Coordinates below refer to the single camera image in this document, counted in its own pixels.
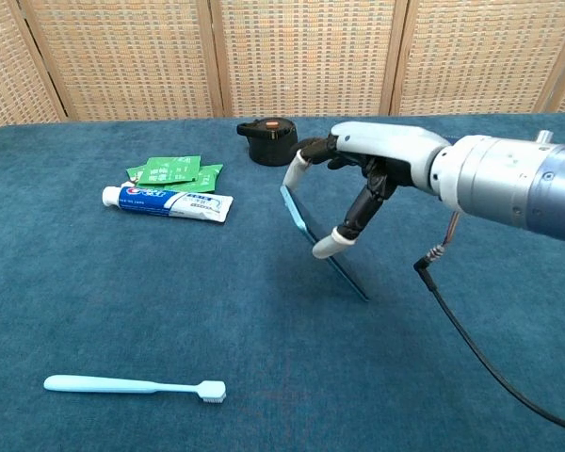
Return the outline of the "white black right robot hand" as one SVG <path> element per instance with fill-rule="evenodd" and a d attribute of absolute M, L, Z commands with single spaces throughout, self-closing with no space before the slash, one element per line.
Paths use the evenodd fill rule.
<path fill-rule="evenodd" d="M 335 124 L 324 138 L 296 150 L 282 184 L 295 189 L 306 170 L 326 161 L 334 167 L 358 166 L 365 186 L 345 219 L 313 246 L 317 259 L 327 259 L 353 246 L 368 222 L 399 186 L 435 193 L 431 170 L 450 142 L 422 127 L 364 121 Z"/>

